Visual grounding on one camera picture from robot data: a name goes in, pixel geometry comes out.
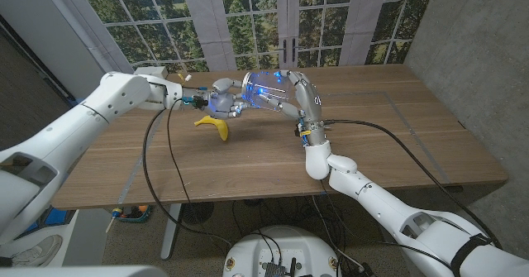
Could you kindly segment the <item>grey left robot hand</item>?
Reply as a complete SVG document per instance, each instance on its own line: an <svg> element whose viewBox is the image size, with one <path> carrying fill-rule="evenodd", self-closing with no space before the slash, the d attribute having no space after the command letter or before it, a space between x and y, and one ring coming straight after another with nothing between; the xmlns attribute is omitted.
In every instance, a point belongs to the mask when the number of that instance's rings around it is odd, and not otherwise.
<svg viewBox="0 0 529 277"><path fill-rule="evenodd" d="M241 90L240 80L219 79L212 84L212 90L203 95L207 105L201 107L201 110L216 119L239 117L249 107L242 98Z"/></svg>

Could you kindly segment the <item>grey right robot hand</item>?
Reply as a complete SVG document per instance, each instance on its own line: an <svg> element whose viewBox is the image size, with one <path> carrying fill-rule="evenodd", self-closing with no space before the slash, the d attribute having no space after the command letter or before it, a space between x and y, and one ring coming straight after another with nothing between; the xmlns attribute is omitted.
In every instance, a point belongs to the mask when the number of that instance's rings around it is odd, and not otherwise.
<svg viewBox="0 0 529 277"><path fill-rule="evenodd" d="M326 142L322 121L322 100L316 86L307 76L298 71L280 70L280 79L294 93L288 96L284 88L258 87L259 98L283 115L298 120L299 135L304 136L307 146L318 146Z"/></svg>

